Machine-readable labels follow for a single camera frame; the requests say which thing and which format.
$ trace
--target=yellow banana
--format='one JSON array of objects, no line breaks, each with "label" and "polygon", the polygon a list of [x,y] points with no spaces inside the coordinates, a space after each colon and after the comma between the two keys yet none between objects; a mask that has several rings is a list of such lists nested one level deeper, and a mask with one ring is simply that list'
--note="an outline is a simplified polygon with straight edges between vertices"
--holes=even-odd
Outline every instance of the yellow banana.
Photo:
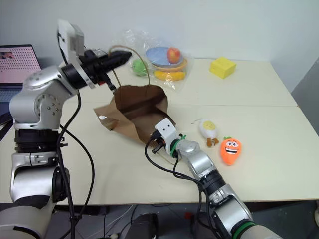
[{"label": "yellow banana", "polygon": [[180,81],[186,76],[183,71],[177,72],[164,72],[164,71],[154,71],[154,76],[162,81]]}]

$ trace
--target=laptop screen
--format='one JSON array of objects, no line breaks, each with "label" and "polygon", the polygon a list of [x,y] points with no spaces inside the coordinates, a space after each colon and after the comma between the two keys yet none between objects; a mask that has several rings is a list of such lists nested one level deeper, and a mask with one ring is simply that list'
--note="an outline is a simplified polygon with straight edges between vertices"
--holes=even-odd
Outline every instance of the laptop screen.
[{"label": "laptop screen", "polygon": [[31,45],[0,46],[0,83],[23,83],[39,70]]}]

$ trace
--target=brown paper bag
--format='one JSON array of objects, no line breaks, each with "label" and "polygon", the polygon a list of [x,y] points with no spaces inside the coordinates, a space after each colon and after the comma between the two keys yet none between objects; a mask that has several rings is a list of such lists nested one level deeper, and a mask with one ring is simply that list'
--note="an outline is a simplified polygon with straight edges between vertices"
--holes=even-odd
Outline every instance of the brown paper bag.
[{"label": "brown paper bag", "polygon": [[120,86],[108,105],[94,109],[101,124],[137,142],[147,143],[167,114],[167,96],[155,85]]}]

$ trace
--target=green ring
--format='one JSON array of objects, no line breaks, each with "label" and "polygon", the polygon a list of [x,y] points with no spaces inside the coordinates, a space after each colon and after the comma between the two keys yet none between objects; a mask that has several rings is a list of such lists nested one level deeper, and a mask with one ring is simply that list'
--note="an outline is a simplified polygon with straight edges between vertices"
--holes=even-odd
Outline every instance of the green ring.
[{"label": "green ring", "polygon": [[173,153],[175,152],[175,149],[176,149],[176,147],[177,147],[177,144],[181,141],[181,140],[183,140],[183,139],[185,139],[186,138],[186,135],[184,135],[179,141],[177,141],[175,144],[174,144],[174,146],[173,146],[173,148],[171,149],[171,152],[170,152],[170,156],[173,158]]},{"label": "green ring", "polygon": [[243,231],[245,230],[247,227],[249,226],[255,226],[256,224],[253,223],[253,222],[246,222],[245,224],[241,225],[235,232],[234,236],[233,236],[233,239],[237,239],[238,235]]}]

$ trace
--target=blue plate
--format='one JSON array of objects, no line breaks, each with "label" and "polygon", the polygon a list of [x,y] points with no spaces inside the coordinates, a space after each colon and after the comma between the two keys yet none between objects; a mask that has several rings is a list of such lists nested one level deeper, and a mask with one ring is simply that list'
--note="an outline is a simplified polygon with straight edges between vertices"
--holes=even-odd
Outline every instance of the blue plate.
[{"label": "blue plate", "polygon": [[164,68],[175,68],[183,62],[184,58],[181,55],[179,62],[177,62],[176,64],[171,64],[167,58],[167,51],[168,47],[150,48],[146,51],[146,57],[153,65]]}]

